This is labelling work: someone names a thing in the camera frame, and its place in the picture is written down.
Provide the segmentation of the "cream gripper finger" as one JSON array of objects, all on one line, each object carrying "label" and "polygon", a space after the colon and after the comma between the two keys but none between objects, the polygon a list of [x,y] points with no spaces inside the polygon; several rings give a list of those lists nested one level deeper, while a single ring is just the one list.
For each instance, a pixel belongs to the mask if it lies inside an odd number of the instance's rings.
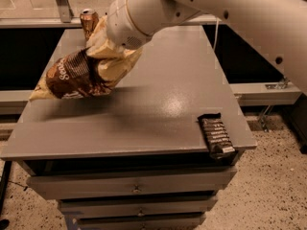
[{"label": "cream gripper finger", "polygon": [[142,55],[142,49],[117,46],[107,35],[107,16],[99,19],[86,42],[86,54],[98,60],[97,73],[104,88],[113,89],[128,74]]}]

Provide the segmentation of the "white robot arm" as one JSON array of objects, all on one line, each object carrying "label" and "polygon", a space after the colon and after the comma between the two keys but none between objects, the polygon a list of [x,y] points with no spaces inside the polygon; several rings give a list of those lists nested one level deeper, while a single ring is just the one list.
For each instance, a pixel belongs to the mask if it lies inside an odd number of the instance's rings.
[{"label": "white robot arm", "polygon": [[307,2],[304,0],[115,0],[87,46],[135,50],[166,27],[202,13],[219,18],[276,70],[307,93]]}]

